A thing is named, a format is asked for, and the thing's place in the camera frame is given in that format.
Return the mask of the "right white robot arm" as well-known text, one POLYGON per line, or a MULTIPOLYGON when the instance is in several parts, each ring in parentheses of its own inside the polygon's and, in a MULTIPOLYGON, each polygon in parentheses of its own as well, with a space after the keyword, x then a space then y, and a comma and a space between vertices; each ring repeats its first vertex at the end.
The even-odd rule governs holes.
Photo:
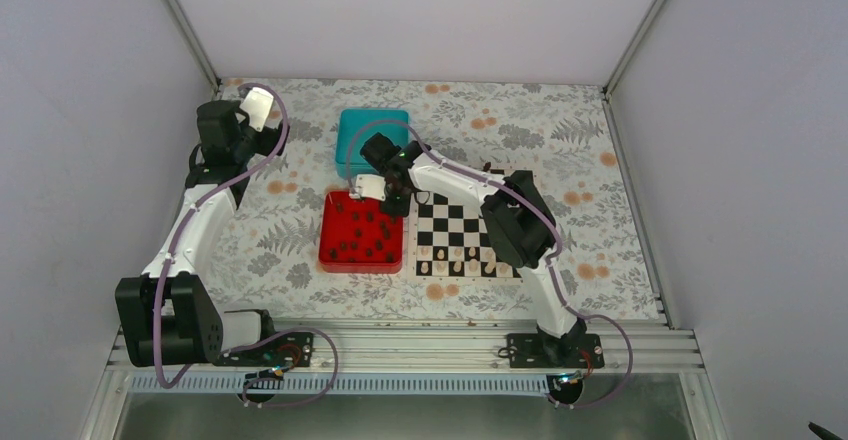
POLYGON ((349 179, 351 197, 377 200, 384 213, 405 217, 412 195, 428 192, 477 214, 495 255, 516 269, 536 303, 544 359, 565 367, 578 357, 586 323, 565 298, 555 266, 563 240, 531 172, 503 176, 475 170, 420 139, 399 147, 381 133, 368 138, 360 154, 373 170, 349 179))

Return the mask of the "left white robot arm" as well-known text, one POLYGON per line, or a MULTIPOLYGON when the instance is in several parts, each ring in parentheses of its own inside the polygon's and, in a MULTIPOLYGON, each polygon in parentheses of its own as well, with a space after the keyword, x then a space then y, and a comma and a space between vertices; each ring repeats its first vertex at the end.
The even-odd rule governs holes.
POLYGON ((130 362, 136 367, 213 363, 238 347, 255 365, 270 362, 278 337, 267 312, 225 312, 203 279, 224 228, 249 184, 256 155, 277 155, 283 129, 271 126, 273 95, 253 88, 241 100, 196 110, 200 141, 190 156, 182 205, 168 237, 141 274, 121 279, 115 301, 130 362))

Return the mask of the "floral patterned table mat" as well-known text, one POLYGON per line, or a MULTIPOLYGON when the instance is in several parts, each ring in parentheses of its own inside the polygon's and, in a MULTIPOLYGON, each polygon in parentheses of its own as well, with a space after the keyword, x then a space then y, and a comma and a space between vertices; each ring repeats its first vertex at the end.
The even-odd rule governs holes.
POLYGON ((397 274, 332 274, 318 262, 323 202, 336 171, 340 114, 406 110, 422 139, 480 168, 533 172, 564 241, 558 268, 572 307, 619 321, 660 312, 602 106, 590 86, 276 80, 292 130, 282 157, 254 176, 204 283, 226 307, 338 319, 530 320, 520 286, 423 284, 397 274))

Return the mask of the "red plastic tray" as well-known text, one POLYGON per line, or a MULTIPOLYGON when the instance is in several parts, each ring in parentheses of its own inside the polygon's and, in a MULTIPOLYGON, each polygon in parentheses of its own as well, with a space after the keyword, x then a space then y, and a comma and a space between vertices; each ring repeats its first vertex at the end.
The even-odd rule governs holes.
POLYGON ((325 196, 318 262, 329 273, 395 274, 403 264, 404 222, 373 199, 345 190, 325 196))

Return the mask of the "teal plastic box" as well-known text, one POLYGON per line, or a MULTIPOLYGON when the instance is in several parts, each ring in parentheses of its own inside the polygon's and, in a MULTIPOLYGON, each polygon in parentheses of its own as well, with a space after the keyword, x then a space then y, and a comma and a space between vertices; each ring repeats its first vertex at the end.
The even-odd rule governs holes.
POLYGON ((409 143, 408 130, 395 124, 381 124, 367 128, 380 120, 394 120, 408 124, 406 110, 388 108, 348 108, 341 112, 335 151, 337 174, 344 180, 358 174, 372 174, 375 170, 362 157, 360 150, 373 135, 380 133, 398 147, 409 143))

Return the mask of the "black white chessboard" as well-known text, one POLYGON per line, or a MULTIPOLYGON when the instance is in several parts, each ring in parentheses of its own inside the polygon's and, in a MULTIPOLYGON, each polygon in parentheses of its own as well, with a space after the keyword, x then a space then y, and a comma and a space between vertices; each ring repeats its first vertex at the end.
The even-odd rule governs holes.
POLYGON ((405 269, 419 283, 520 286, 523 279, 494 251, 483 218, 453 198, 412 197, 405 269))

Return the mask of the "aluminium corner post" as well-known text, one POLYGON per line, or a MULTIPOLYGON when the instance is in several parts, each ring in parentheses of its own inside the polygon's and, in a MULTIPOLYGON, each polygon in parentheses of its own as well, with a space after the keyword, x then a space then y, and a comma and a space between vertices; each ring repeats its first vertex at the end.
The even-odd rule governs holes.
POLYGON ((220 78, 179 0, 163 0, 203 77, 214 91, 220 78))

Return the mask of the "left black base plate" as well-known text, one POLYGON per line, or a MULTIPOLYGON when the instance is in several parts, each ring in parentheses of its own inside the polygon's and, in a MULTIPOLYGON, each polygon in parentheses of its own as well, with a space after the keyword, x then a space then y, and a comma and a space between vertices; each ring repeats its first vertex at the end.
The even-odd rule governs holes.
POLYGON ((251 350, 221 355, 213 362, 215 366, 234 366, 250 368, 309 367, 312 356, 314 335, 296 331, 251 350))

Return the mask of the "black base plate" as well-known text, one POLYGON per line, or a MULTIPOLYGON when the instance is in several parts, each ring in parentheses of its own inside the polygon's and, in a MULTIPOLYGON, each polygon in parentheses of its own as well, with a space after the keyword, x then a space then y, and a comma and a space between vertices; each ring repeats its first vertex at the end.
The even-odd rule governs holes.
POLYGON ((497 356, 508 360, 513 369, 600 369, 605 366, 600 337, 595 334, 567 339, 563 346, 558 340, 544 339, 539 333, 511 333, 506 336, 506 345, 498 348, 497 356))
POLYGON ((234 366, 250 368, 309 367, 312 356, 314 335, 296 331, 251 350, 221 355, 213 362, 215 366, 234 366))

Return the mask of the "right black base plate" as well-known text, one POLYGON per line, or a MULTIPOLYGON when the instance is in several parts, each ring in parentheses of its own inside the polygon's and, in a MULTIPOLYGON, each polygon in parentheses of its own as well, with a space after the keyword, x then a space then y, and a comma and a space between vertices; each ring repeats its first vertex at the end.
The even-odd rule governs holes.
POLYGON ((595 334, 567 339, 563 346, 558 340, 544 339, 539 333, 511 333, 506 336, 506 345, 498 348, 497 356, 508 360, 513 369, 600 369, 605 366, 600 337, 595 334))

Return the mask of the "aluminium mounting rail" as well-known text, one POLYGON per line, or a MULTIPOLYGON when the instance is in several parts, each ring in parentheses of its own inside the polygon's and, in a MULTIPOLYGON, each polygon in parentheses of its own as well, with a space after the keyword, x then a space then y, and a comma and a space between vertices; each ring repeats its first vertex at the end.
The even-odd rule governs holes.
MULTIPOLYGON (((316 338, 309 373, 501 374, 509 370, 497 350, 509 333, 532 333, 531 321, 311 320, 325 332, 316 338)), ((695 335, 661 323, 623 324, 627 337, 606 322, 592 322, 601 340, 603 373, 622 373, 632 357, 636 373, 701 373, 705 366, 695 335)))

